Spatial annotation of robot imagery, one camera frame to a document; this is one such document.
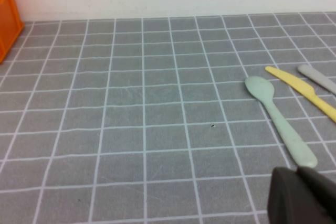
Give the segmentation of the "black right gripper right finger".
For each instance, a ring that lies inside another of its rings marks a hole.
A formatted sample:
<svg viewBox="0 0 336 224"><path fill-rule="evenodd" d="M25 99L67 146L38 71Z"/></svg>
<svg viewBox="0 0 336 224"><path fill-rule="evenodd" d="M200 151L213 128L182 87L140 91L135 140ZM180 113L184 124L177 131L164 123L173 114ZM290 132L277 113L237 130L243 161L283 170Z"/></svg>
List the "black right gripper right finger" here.
<svg viewBox="0 0 336 224"><path fill-rule="evenodd" d="M324 215L335 223L335 183L309 167L299 167L298 175L324 209Z"/></svg>

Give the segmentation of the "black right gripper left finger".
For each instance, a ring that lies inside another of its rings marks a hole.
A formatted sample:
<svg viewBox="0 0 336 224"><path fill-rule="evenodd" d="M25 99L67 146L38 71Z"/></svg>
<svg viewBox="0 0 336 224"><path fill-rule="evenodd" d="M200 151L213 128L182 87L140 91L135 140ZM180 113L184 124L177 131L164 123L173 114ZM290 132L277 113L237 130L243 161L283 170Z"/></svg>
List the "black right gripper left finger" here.
<svg viewBox="0 0 336 224"><path fill-rule="evenodd" d="M290 169L272 171L267 211L270 223L308 223L310 192Z"/></svg>

